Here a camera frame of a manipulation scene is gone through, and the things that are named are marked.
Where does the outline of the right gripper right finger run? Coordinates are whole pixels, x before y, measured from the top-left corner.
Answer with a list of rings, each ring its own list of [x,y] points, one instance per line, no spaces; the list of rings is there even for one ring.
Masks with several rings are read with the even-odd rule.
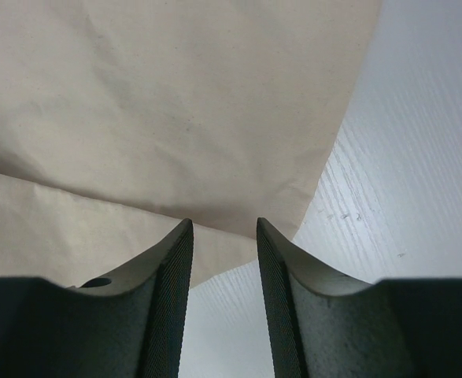
[[[390,377],[387,286],[345,276],[257,220],[257,255],[277,377]]]

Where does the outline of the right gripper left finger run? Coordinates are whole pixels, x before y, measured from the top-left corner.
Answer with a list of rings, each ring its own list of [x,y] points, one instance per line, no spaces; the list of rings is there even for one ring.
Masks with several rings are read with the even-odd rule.
[[[194,251],[191,220],[114,270],[74,287],[69,377],[176,377]]]

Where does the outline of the beige cloth drape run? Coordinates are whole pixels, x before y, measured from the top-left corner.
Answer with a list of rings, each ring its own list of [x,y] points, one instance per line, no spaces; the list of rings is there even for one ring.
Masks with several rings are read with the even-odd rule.
[[[192,284],[296,234],[378,1],[0,1],[0,276],[78,285],[194,222]]]

